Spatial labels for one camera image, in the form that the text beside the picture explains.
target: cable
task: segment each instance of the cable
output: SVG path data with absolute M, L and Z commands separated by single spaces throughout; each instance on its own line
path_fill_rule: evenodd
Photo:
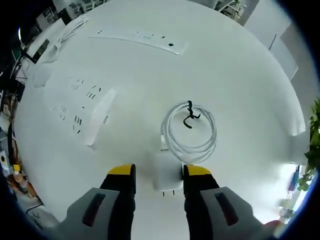
M 200 105 L 193 105 L 193 108 L 209 121 L 211 137 L 207 142 L 199 146 L 187 146 L 178 142 L 172 133 L 171 121 L 176 114 L 185 111 L 189 106 L 190 102 L 183 102 L 169 110 L 161 124 L 161 135 L 164 136 L 165 144 L 169 151 L 171 151 L 180 161 L 186 164 L 199 164 L 207 160 L 215 150 L 217 142 L 216 122 L 209 111 L 203 109 Z
M 43 63 L 52 63 L 58 59 L 59 50 L 62 44 L 70 38 L 73 34 L 76 33 L 78 28 L 80 28 L 83 24 L 85 24 L 89 19 L 86 17 L 85 14 L 80 15 L 79 17 L 75 18 L 65 28 L 63 29 L 59 38 L 55 41 L 54 44 L 50 45 L 50 49 L 48 52 L 48 58 L 44 60 Z
M 26 79 L 28 79 L 27 78 L 27 73 L 26 72 L 28 72 L 28 69 L 29 69 L 29 67 L 30 67 L 30 63 L 29 63 L 29 61 L 25 61 L 26 63 L 28 63 L 28 66 L 26 67 L 26 70 L 24 70 L 24 66 L 21 64 L 21 70 L 22 70 L 22 72 L 23 72 L 23 75 L 26 77 Z
M 32 210 L 32 209 L 35 209 L 35 208 L 37 208 L 37 207 L 40 207 L 40 206 L 42 206 L 44 203 L 42 202 L 42 203 L 39 203 L 38 205 L 35 205 L 35 206 L 33 206 L 33 207 L 30 207 L 27 211 L 25 211 L 25 214 L 28 214 L 28 212 L 30 211 L 30 210 Z
M 15 146 L 15 150 L 13 149 L 13 152 L 15 152 L 15 158 L 19 161 L 19 151 L 18 151 L 17 141 L 13 136 L 12 136 L 12 140 L 14 141 L 14 146 Z

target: white tabletop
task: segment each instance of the white tabletop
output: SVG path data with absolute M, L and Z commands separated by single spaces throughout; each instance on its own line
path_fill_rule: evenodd
M 262 222 L 277 218 L 292 172 L 291 136 L 304 121 L 297 96 L 270 52 L 249 32 L 210 8 L 183 0 L 113 0 L 87 14 L 89 22 L 62 47 L 50 67 L 116 89 L 109 119 L 93 147 L 61 127 L 46 105 L 46 87 L 26 83 L 15 118 L 25 171 L 58 220 L 112 167 L 135 163 L 132 239 L 188 239 L 184 196 L 152 188 L 150 153 L 170 107 L 187 100 L 216 121 L 217 145 L 202 165 L 221 186 L 248 201 Z M 90 38 L 113 24 L 188 42 L 182 55 L 116 39 Z

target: black cable tie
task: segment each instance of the black cable tie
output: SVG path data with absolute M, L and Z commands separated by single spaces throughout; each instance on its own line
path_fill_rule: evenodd
M 192 126 L 190 126 L 189 124 L 187 124 L 187 123 L 186 123 L 186 120 L 187 120 L 188 118 L 191 118 L 191 119 L 196 118 L 196 119 L 198 119 L 198 118 L 200 118 L 200 115 L 201 115 L 201 114 L 199 114 L 199 116 L 194 116 L 194 111 L 192 110 L 192 101 L 189 100 L 188 103 L 189 103 L 189 107 L 188 107 L 187 109 L 188 109 L 188 111 L 189 111 L 189 116 L 187 116 L 187 117 L 183 120 L 183 124 L 184 124 L 188 129 L 192 129 Z

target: green leaves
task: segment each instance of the green leaves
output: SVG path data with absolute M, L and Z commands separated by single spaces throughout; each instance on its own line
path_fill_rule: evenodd
M 311 107 L 312 116 L 310 117 L 310 147 L 304 155 L 308 159 L 305 174 L 298 179 L 298 190 L 307 191 L 310 187 L 308 184 L 320 169 L 320 98 L 314 101 Z

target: white cable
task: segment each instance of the white cable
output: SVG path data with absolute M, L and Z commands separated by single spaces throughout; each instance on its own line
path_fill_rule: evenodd
M 199 164 L 207 160 L 216 147 L 216 123 L 214 117 L 209 111 L 203 109 L 199 105 L 193 104 L 192 110 L 198 111 L 202 118 L 206 118 L 209 121 L 211 136 L 207 142 L 199 146 L 187 146 L 178 142 L 172 133 L 171 121 L 176 114 L 187 110 L 188 107 L 189 103 L 183 102 L 170 109 L 161 124 L 161 135 L 164 136 L 165 144 L 169 151 L 171 151 L 180 161 L 186 164 Z
M 46 60 L 43 63 L 52 63 L 58 59 L 59 50 L 62 44 L 70 38 L 73 34 L 76 33 L 78 28 L 80 28 L 83 24 L 85 24 L 89 19 L 86 17 L 85 14 L 80 15 L 79 17 L 75 18 L 65 28 L 63 29 L 59 38 L 55 41 L 55 43 L 49 46 L 49 52 Z

